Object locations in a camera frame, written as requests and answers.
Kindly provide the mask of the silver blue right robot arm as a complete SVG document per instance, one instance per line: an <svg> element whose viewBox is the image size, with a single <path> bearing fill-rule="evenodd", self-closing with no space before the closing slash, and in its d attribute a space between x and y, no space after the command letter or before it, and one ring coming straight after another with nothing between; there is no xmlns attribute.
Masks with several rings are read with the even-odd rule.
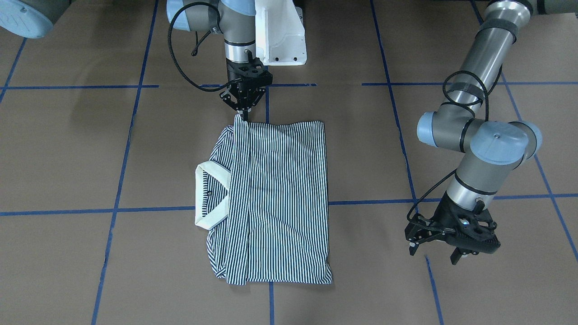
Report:
<svg viewBox="0 0 578 325"><path fill-rule="evenodd" d="M71 4L70 0L3 0L1 26L24 38L42 38ZM248 121L250 112L266 94L266 87L273 82L272 74L256 54L256 3L253 0L168 0L166 9L168 50L179 74L200 91L218 92L225 104ZM193 56L209 35L223 35L227 82L218 87L204 87L194 82L177 61L172 46L174 30L203 33L196 37Z"/></svg>

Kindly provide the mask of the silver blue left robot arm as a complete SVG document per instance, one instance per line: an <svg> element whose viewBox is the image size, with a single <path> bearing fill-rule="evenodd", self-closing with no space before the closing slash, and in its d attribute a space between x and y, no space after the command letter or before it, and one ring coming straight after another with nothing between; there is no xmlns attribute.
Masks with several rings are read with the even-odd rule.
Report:
<svg viewBox="0 0 578 325"><path fill-rule="evenodd" d="M442 84L445 101L417 124L421 142L464 157L446 175L450 183L432 217L416 212L417 204L407 213L404 233L410 255L424 243L440 241L454 247L450 261L457 264L463 256L492 254L500 248L489 205L510 172L535 156L543 137L528 121L490 120L489 95L508 51L531 17L576 12L575 0L489 2L460 70Z"/></svg>

